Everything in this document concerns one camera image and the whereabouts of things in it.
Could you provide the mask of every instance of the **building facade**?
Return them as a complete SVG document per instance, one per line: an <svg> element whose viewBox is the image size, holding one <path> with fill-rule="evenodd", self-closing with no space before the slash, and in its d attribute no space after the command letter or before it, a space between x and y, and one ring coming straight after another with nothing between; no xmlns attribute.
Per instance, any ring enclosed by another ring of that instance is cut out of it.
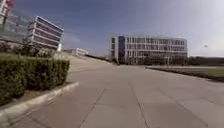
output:
<svg viewBox="0 0 224 128"><path fill-rule="evenodd" d="M84 49L81 49L81 48L64 49L63 52L70 53L70 54L76 55L76 56L79 56L79 55L85 56L85 55L88 55L89 54L88 51L86 51Z"/></svg>
<svg viewBox="0 0 224 128"><path fill-rule="evenodd" d="M181 38L113 35L109 46L109 58L126 64L144 64L158 58L169 63L187 57L187 40Z"/></svg>
<svg viewBox="0 0 224 128"><path fill-rule="evenodd" d="M11 8L5 17L1 38L22 42L27 38L31 19Z"/></svg>
<svg viewBox="0 0 224 128"><path fill-rule="evenodd" d="M39 47L61 51L61 37L64 30L50 21L36 16L29 25L28 39Z"/></svg>

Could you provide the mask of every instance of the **green shrub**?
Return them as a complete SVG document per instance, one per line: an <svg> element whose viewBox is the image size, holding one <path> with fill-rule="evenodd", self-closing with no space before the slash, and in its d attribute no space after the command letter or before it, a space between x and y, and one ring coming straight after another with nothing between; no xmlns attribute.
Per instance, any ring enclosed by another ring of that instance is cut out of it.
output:
<svg viewBox="0 0 224 128"><path fill-rule="evenodd" d="M24 94L25 68L26 61L17 57L0 59L0 105Z"/></svg>
<svg viewBox="0 0 224 128"><path fill-rule="evenodd" d="M69 68L68 61L32 58L28 62L28 89L49 90L65 82Z"/></svg>
<svg viewBox="0 0 224 128"><path fill-rule="evenodd" d="M0 105L22 96L26 89L50 90L63 85L69 61L0 54Z"/></svg>

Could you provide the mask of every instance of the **paved plaza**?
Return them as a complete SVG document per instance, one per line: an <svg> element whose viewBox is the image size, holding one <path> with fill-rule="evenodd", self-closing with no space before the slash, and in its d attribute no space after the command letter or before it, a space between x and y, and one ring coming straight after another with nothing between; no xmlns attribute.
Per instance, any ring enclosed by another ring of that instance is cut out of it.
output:
<svg viewBox="0 0 224 128"><path fill-rule="evenodd" d="M224 84L143 67L70 72L77 89L12 128L224 128Z"/></svg>

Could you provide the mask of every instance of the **white building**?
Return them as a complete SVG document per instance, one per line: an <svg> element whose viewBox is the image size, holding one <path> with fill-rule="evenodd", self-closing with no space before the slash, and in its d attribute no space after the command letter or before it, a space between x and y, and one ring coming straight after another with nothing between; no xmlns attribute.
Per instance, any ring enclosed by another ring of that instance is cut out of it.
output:
<svg viewBox="0 0 224 128"><path fill-rule="evenodd" d="M36 16L35 21L30 24L28 39L39 47L61 51L61 37L64 30L52 22Z"/></svg>
<svg viewBox="0 0 224 128"><path fill-rule="evenodd" d="M120 63L141 64L146 58L187 57L187 40L143 35L111 36L109 58Z"/></svg>
<svg viewBox="0 0 224 128"><path fill-rule="evenodd" d="M76 55L76 56L79 56L79 55L88 55L89 52L84 50L84 49L81 49L81 48L76 48L76 49L64 49L63 52L67 52L67 53L70 53L72 55Z"/></svg>

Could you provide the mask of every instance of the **office building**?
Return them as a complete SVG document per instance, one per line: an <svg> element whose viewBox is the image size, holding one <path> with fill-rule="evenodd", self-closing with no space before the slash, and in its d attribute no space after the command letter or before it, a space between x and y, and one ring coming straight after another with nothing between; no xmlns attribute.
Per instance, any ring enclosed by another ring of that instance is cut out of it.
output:
<svg viewBox="0 0 224 128"><path fill-rule="evenodd" d="M66 53L69 53L69 54L72 54L72 55L76 55L76 56L79 56L79 55L85 56L85 55L89 54L88 51L86 51L84 49L81 49L81 48L64 49L63 52L66 52Z"/></svg>
<svg viewBox="0 0 224 128"><path fill-rule="evenodd" d="M35 21L29 25L28 39L36 46L61 51L63 31L50 21L36 16Z"/></svg>
<svg viewBox="0 0 224 128"><path fill-rule="evenodd" d="M187 57L187 40L181 38L112 35L109 46L109 58L119 63L144 64L157 58L172 61Z"/></svg>
<svg viewBox="0 0 224 128"><path fill-rule="evenodd" d="M27 37L30 18L13 7L12 0L0 1L0 38L22 42Z"/></svg>
<svg viewBox="0 0 224 128"><path fill-rule="evenodd" d="M31 19L28 16L23 15L19 13L18 10L11 8L5 17L0 37L3 39L22 42L27 38L28 26L30 22Z"/></svg>

